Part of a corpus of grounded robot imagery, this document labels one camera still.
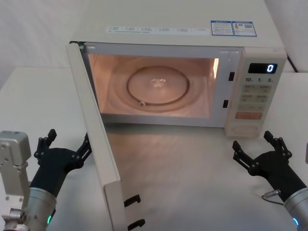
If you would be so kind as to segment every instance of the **warning sticker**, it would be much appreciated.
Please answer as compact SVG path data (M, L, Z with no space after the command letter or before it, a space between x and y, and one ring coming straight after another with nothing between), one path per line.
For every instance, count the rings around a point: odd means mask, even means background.
M231 21L211 21L212 35L234 36Z
M257 37L253 22L232 21L235 36Z

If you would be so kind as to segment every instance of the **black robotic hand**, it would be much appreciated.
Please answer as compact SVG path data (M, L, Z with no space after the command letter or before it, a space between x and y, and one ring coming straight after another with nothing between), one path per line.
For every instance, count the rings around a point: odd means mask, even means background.
M259 155L256 159L249 157L237 141L233 142L233 159L247 169L251 176L264 177L275 190L280 191L280 198L285 202L293 193L306 188L302 180L289 166L292 153L287 149L281 137L274 138L266 131L264 138L275 149Z

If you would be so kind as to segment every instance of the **green led light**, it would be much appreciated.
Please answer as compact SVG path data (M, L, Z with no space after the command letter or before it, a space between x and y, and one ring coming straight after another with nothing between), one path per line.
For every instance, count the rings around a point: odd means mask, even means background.
M52 216L49 216L49 217L48 217L47 224L49 224L49 223L50 223L51 218L52 218Z

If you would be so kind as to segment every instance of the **microwave oven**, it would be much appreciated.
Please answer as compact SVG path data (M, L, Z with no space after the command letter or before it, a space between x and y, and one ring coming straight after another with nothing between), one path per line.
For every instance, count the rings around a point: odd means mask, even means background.
M114 230L125 213L106 123L256 137L287 58L263 0L91 0L66 49Z

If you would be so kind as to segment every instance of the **microwave label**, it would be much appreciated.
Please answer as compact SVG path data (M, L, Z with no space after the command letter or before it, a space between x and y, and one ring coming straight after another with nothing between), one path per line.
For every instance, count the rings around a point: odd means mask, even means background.
M210 35L207 28L187 27L141 27L141 26L108 26L111 34L143 34L143 35Z
M235 36L257 37L253 22L232 21Z
M234 36L232 21L211 21L213 36Z

